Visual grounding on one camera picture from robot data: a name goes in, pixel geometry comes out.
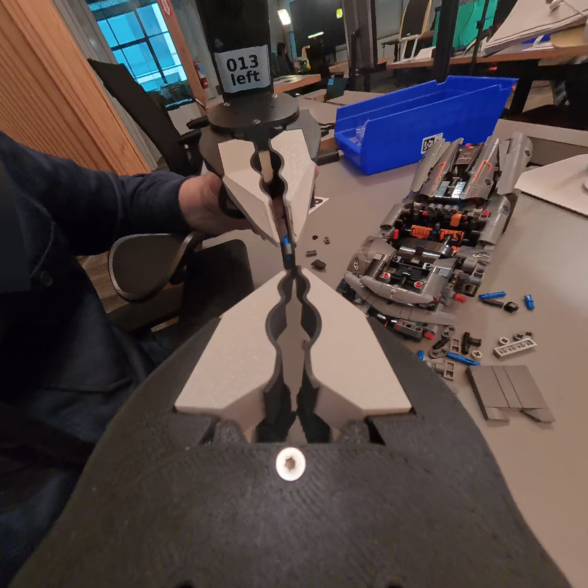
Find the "large window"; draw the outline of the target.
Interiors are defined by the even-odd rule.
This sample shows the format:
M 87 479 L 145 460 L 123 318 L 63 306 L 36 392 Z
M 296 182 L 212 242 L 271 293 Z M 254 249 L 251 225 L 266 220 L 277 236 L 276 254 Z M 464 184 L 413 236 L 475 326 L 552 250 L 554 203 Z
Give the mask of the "large window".
M 157 1 L 88 1 L 117 63 L 147 92 L 187 81 Z

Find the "grey lego car model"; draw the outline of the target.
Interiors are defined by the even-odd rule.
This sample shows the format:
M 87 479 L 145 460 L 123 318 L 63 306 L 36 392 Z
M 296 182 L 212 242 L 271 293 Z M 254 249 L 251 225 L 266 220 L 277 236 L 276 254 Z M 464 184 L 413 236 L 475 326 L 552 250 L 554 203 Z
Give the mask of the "grey lego car model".
M 409 193 L 351 258 L 339 293 L 393 332 L 421 341 L 455 327 L 505 232 L 530 161 L 531 139 L 441 139 L 424 153 Z

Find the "wooden partition panel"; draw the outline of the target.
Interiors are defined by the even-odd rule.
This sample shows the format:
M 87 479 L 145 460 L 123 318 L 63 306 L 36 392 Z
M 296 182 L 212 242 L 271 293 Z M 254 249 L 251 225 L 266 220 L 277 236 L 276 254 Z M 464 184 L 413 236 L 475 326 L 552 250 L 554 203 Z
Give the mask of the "wooden partition panel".
M 1 130 L 93 170 L 151 170 L 52 1 L 1 1 Z

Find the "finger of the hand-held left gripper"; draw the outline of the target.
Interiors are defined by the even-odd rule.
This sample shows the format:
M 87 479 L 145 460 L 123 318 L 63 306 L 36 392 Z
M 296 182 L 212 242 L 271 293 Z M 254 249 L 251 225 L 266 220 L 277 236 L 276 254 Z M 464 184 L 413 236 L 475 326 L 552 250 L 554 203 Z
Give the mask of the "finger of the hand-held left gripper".
M 262 189 L 262 176 L 252 166 L 253 142 L 229 140 L 218 144 L 224 171 L 223 183 L 231 201 L 256 233 L 275 246 L 281 244 L 270 196 Z
M 270 149 L 281 158 L 278 176 L 290 242 L 296 246 L 305 226 L 315 184 L 316 165 L 311 159 L 303 130 L 285 130 L 270 140 Z

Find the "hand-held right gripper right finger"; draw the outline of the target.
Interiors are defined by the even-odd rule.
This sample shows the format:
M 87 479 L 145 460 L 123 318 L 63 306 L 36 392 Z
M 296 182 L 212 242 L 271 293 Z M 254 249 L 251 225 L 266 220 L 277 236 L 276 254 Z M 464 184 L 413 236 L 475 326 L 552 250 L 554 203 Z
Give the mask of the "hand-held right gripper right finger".
M 411 411 L 401 381 L 366 315 L 312 272 L 296 270 L 300 324 L 308 340 L 297 414 L 308 442 L 369 417 Z

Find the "person's left hand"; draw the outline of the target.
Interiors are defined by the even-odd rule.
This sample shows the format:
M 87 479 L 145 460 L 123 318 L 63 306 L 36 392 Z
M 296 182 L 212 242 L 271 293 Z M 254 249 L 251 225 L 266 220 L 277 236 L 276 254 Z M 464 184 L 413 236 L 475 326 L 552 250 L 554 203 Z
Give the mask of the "person's left hand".
M 218 196 L 224 187 L 214 173 L 187 178 L 180 186 L 178 202 L 187 224 L 207 235 L 221 236 L 232 231 L 255 229 L 246 219 L 227 216 L 219 206 Z

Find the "blue plastic bin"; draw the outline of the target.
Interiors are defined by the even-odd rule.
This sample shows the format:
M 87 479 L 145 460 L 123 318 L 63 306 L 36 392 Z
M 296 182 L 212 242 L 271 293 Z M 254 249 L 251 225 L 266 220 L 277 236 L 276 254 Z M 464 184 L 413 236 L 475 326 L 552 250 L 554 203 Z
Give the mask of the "blue plastic bin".
M 389 92 L 337 110 L 337 147 L 365 175 L 421 160 L 444 139 L 482 143 L 490 136 L 517 79 L 448 76 Z M 350 142 L 355 129 L 370 120 L 361 147 Z

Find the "white rounded board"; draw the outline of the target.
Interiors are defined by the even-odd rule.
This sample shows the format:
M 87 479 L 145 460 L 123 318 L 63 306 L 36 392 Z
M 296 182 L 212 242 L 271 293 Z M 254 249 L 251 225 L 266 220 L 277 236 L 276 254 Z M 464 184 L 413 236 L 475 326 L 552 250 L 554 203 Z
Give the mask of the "white rounded board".
M 587 217 L 587 155 L 529 169 L 516 188 L 537 200 Z

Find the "black office chair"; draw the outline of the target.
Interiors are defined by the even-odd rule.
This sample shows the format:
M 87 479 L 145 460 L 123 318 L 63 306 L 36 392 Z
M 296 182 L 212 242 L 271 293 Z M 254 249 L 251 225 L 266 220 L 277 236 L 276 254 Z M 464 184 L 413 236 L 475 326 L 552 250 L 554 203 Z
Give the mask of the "black office chair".
M 124 65 L 88 59 L 105 89 L 121 104 L 164 158 L 172 173 L 199 176 L 203 158 L 199 150 L 202 129 L 208 117 L 201 116 L 188 123 L 189 131 L 178 132 L 167 111 L 143 90 Z

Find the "light grey long lego plate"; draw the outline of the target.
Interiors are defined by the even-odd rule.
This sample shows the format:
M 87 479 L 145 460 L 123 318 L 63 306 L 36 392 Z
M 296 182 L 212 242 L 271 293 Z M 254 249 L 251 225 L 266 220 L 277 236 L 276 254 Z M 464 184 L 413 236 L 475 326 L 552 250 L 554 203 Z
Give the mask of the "light grey long lego plate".
M 526 337 L 518 341 L 512 341 L 503 345 L 499 345 L 492 350 L 492 353 L 499 359 L 505 359 L 508 357 L 517 356 L 529 350 L 533 350 L 536 347 L 537 343 L 534 342 L 531 337 Z

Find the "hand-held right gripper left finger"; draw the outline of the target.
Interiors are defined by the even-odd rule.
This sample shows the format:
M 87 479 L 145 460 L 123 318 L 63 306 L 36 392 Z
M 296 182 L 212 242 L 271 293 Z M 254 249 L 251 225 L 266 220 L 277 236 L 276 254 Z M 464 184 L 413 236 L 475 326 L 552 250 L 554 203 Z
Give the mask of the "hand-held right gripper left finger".
M 284 442 L 294 423 L 279 336 L 294 273 L 281 271 L 226 311 L 175 401 L 180 413 L 234 420 L 260 442 Z

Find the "pile of small lego pieces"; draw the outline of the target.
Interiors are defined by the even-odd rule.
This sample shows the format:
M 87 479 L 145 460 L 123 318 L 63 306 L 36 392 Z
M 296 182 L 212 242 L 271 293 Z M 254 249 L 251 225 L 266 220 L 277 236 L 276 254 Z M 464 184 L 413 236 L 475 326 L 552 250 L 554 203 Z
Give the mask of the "pile of small lego pieces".
M 446 358 L 448 352 L 469 357 L 481 363 L 482 353 L 481 339 L 472 337 L 469 332 L 464 332 L 460 337 L 456 335 L 455 327 L 446 327 L 440 337 L 432 345 L 428 355 L 424 358 L 425 364 L 435 373 L 446 380 L 453 381 L 456 370 L 460 364 Z

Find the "grey lego panel assembly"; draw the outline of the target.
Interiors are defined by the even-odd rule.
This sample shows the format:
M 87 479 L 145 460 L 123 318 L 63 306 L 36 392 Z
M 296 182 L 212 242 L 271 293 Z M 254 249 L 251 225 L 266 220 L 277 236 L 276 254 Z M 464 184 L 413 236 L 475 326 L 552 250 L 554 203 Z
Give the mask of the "grey lego panel assembly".
M 553 423 L 539 386 L 526 366 L 470 366 L 465 371 L 486 421 L 508 422 L 517 411 L 539 423 Z

